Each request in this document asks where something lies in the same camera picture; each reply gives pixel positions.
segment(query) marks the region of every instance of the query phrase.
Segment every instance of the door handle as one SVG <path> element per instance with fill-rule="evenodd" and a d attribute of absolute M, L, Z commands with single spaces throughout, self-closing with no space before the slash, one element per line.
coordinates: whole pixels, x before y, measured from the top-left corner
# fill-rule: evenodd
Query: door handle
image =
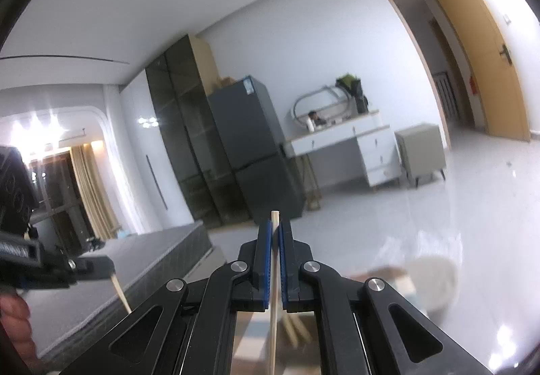
<path fill-rule="evenodd" d="M 503 43 L 503 50 L 499 51 L 499 55 L 505 55 L 508 60 L 508 64 L 512 66 L 512 57 L 510 57 L 510 51 L 508 50 L 505 43 Z"/>

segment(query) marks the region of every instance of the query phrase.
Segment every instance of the dark glass cabinet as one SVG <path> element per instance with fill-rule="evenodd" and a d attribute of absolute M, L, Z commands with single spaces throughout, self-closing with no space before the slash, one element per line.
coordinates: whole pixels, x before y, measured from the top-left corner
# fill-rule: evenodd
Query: dark glass cabinet
<path fill-rule="evenodd" d="M 207 228 L 250 218 L 207 101 L 218 78 L 208 44 L 182 37 L 146 69 L 169 160 L 193 218 Z"/>

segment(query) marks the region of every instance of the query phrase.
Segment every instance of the glossy tile floor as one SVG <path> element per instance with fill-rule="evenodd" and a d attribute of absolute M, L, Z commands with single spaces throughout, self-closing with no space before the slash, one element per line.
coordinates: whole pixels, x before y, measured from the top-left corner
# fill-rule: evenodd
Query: glossy tile floor
<path fill-rule="evenodd" d="M 376 193 L 358 180 L 325 194 L 320 211 L 292 223 L 315 259 L 342 275 L 449 258 L 458 291 L 439 326 L 492 371 L 540 342 L 540 142 L 455 131 L 447 181 Z M 228 261 L 256 229 L 211 232 Z"/>

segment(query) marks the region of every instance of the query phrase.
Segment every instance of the mattress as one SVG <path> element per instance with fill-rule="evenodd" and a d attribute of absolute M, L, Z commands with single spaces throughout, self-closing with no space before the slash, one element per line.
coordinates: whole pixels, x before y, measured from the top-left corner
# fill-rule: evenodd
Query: mattress
<path fill-rule="evenodd" d="M 113 239 L 85 256 L 114 261 L 131 309 L 172 278 L 183 278 L 211 250 L 201 222 Z M 121 321 L 127 312 L 110 281 L 80 282 L 69 290 L 30 291 L 33 340 L 48 370 L 62 370 Z"/>

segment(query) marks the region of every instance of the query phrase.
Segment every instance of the refrigerator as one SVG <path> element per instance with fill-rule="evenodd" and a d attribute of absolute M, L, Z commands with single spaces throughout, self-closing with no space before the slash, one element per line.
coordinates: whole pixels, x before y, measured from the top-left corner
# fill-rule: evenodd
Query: refrigerator
<path fill-rule="evenodd" d="M 256 224 L 272 210 L 287 219 L 302 215 L 306 201 L 294 160 L 266 86 L 248 75 L 209 95 L 219 137 Z"/>

